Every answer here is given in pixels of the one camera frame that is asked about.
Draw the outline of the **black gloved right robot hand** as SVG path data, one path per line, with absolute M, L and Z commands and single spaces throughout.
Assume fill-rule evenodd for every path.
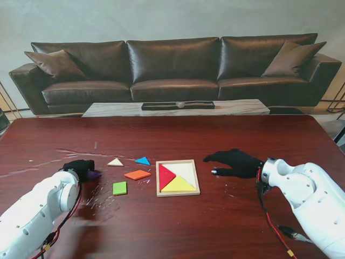
M 264 162 L 233 148 L 229 151 L 218 151 L 206 156 L 203 162 L 220 162 L 230 168 L 216 168 L 211 171 L 216 176 L 230 176 L 241 179 L 256 178 Z

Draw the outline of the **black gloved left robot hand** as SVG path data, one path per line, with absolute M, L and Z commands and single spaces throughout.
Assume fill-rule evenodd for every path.
M 61 170 L 66 172 L 73 171 L 81 183 L 93 180 L 98 176 L 95 171 L 94 160 L 73 160 L 65 163 Z

